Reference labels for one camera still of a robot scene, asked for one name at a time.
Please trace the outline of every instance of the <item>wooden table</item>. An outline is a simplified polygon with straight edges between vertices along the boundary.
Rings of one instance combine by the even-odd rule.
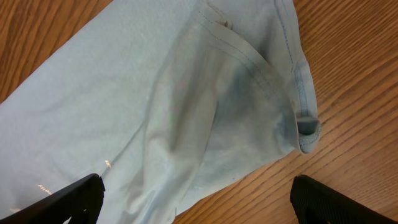
[[[111,0],[0,0],[0,102]],[[297,0],[322,138],[198,202],[175,223],[297,223],[307,174],[398,220],[398,1]]]

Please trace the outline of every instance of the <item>brown wood surface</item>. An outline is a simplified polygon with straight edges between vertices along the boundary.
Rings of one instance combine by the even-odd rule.
[[[0,0],[0,102],[111,0]],[[322,138],[198,202],[175,223],[297,223],[307,174],[398,220],[398,1],[294,1]]]

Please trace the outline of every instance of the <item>gray cloth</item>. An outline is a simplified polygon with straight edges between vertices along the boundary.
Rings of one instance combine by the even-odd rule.
[[[97,173],[98,223],[171,223],[319,134],[290,0],[116,0],[0,105],[0,218]]]

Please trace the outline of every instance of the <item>wooden surface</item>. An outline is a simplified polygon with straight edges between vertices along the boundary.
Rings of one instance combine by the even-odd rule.
[[[0,102],[111,0],[0,0]],[[297,0],[322,138],[198,202],[175,223],[297,223],[307,174],[398,220],[398,1]]]

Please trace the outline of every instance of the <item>black object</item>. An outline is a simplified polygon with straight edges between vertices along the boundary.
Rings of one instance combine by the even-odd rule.
[[[95,224],[104,199],[104,183],[90,174],[33,205],[0,220],[0,224]]]
[[[397,224],[306,175],[295,177],[290,202],[300,224]]]

